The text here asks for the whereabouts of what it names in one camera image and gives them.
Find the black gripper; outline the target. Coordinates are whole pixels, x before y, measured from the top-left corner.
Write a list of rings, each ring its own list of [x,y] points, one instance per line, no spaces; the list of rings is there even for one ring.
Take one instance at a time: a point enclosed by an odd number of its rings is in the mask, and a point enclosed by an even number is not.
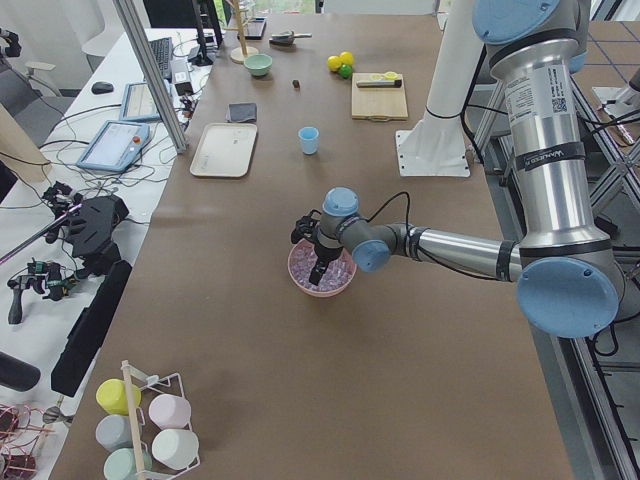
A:
[[[321,243],[316,243],[314,252],[317,257],[316,265],[312,268],[309,275],[309,282],[312,285],[318,285],[322,277],[326,274],[329,264],[341,256],[341,247],[326,247]]]

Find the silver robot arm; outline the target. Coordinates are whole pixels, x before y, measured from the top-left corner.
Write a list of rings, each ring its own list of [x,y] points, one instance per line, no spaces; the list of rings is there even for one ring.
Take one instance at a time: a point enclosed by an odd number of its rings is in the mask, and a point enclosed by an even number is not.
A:
[[[505,90],[514,174],[527,231],[518,242],[492,241],[402,222],[377,225],[357,195],[330,190],[312,225],[318,284],[348,252],[366,272],[394,255],[432,261],[475,278],[512,281],[519,306],[537,328],[562,338],[591,336],[616,318],[625,282],[609,236],[594,223],[585,149],[571,76],[587,53],[585,1],[458,1],[449,14],[423,118],[396,143],[403,175],[462,172],[463,110],[482,65]]]

